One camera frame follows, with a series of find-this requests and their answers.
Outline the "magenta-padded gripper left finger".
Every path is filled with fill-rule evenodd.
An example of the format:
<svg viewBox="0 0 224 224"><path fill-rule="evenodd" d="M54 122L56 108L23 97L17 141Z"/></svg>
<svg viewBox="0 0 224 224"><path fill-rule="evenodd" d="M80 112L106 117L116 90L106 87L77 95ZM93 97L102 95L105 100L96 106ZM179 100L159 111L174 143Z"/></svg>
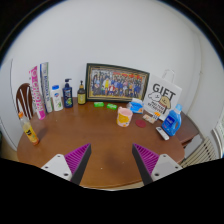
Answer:
<svg viewBox="0 0 224 224"><path fill-rule="evenodd" d="M42 169L79 185L91 155L91 144L85 144L66 155L56 154Z"/></svg>

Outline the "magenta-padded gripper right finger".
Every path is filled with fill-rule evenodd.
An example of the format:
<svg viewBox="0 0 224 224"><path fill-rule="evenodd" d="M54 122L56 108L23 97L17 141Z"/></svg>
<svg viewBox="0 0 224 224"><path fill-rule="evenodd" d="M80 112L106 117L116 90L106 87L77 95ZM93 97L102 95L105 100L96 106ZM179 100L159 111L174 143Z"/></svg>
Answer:
<svg viewBox="0 0 224 224"><path fill-rule="evenodd" d="M132 154L144 185L150 184L182 169L182 167L167 154L158 155L136 143L132 145Z"/></svg>

